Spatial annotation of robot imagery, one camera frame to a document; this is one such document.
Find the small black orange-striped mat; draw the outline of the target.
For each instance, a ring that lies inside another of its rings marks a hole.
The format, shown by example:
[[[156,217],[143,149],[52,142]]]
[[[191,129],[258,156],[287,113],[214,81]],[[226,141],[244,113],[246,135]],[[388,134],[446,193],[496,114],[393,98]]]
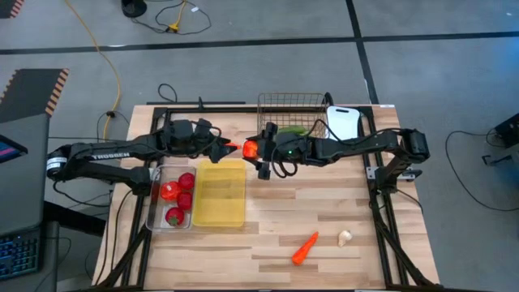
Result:
[[[0,0],[0,19],[14,19],[21,12],[24,0]]]

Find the large black orange-striped mat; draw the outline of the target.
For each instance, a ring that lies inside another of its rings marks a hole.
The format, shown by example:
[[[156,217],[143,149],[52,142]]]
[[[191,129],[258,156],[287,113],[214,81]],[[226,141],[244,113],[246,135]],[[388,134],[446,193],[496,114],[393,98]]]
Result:
[[[70,74],[62,69],[18,69],[0,88],[0,123],[39,114],[51,117]]]

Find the clear plastic bin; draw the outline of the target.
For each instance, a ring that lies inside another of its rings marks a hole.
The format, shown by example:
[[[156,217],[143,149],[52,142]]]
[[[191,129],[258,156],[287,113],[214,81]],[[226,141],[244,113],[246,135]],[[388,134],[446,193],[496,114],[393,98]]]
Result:
[[[190,211],[184,211],[185,220],[180,226],[171,226],[165,221],[166,212],[177,207],[177,200],[166,201],[160,196],[161,185],[170,181],[178,182],[180,175],[189,172],[196,175],[194,167],[189,165],[161,165],[152,172],[152,187],[150,193],[150,205],[148,210],[148,218],[146,226],[154,232],[177,232],[181,230],[189,230],[191,228],[192,209],[194,207],[194,188],[191,190],[182,190],[192,194],[193,202]]]

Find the computer screen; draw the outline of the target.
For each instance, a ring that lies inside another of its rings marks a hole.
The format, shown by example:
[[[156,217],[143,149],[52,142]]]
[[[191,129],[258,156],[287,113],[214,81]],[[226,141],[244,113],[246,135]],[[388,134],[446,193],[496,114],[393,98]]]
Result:
[[[28,150],[4,135],[0,135],[0,164],[24,156]]]

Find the backlit black keyboard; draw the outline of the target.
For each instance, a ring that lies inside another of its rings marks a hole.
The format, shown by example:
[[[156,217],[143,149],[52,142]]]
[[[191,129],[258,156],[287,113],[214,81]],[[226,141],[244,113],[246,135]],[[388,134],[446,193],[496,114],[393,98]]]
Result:
[[[41,230],[31,229],[0,236],[0,281],[38,271]]]

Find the black flat bar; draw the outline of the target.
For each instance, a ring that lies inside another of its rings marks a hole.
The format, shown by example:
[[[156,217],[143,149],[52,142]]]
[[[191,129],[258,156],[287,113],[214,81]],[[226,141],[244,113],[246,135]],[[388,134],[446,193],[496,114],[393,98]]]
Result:
[[[202,106],[209,105],[245,105],[245,101],[201,101]],[[198,106],[199,101],[180,101],[180,102],[168,102],[168,101],[149,101],[146,105],[196,105]]]

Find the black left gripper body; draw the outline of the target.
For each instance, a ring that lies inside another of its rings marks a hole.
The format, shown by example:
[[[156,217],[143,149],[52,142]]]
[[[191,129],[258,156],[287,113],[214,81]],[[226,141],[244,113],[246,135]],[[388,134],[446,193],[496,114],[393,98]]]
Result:
[[[206,152],[221,138],[221,129],[217,128],[217,132],[217,135],[212,134],[212,138],[193,155],[193,158],[198,158],[200,155],[205,155]]]

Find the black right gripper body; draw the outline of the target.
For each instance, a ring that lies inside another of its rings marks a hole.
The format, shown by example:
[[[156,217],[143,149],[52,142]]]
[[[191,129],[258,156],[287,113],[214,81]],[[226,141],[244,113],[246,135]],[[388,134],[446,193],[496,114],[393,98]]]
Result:
[[[277,133],[263,144],[263,160],[304,164],[310,153],[309,136],[294,132]]]

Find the orange toy bell pepper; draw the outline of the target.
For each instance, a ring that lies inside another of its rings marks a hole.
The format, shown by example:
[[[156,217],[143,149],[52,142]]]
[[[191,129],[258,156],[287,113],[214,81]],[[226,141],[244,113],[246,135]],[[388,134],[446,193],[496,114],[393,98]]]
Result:
[[[257,159],[258,158],[258,143],[255,140],[246,140],[242,146],[242,155],[244,158]]]
[[[182,188],[175,181],[165,182],[161,185],[160,196],[166,201],[175,201],[182,193]]]

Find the grey desk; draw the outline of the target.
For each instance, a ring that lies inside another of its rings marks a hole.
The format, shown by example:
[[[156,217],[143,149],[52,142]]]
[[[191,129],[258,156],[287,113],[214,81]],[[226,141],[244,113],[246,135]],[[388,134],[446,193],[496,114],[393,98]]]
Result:
[[[42,221],[48,134],[46,114],[0,123],[0,135],[28,150],[0,164],[0,235],[37,227]]]

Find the green toy cucumber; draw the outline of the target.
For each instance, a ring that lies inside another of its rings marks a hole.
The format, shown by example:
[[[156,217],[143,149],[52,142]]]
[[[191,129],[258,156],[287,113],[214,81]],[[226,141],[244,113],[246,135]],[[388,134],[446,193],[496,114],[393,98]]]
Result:
[[[292,133],[292,134],[295,134],[295,135],[306,135],[308,133],[308,131],[309,130],[306,129],[304,126],[291,125],[291,126],[279,128],[277,133],[278,134]]]

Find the red toy tomato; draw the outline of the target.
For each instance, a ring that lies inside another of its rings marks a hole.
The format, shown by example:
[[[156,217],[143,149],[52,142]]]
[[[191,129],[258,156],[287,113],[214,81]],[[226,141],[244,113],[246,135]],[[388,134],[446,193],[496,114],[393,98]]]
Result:
[[[192,202],[193,198],[190,192],[183,192],[177,197],[177,206],[184,211],[191,210]]]
[[[165,221],[171,226],[180,226],[184,220],[185,213],[179,207],[172,207],[165,214]]]
[[[191,190],[195,186],[195,175],[189,172],[180,175],[178,178],[178,185],[183,190]]]

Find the black equipment box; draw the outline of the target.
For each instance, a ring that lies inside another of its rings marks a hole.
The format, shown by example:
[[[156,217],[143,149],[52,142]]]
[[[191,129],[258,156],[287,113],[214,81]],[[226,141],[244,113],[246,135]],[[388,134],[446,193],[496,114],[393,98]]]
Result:
[[[498,124],[495,133],[506,148],[519,144],[519,113]]]

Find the yellow translucent plastic bin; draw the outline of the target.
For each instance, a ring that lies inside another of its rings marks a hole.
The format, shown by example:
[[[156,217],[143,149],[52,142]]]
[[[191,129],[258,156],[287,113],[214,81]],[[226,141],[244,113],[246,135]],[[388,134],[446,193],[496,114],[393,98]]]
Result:
[[[200,227],[241,227],[245,220],[246,166],[238,159],[198,164],[192,223]]]

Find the black round stand base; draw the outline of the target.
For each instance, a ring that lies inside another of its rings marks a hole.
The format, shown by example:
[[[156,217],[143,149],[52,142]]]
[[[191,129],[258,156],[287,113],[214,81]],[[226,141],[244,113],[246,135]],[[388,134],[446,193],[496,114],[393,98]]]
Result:
[[[143,15],[148,6],[144,0],[121,0],[122,13],[128,18]]]

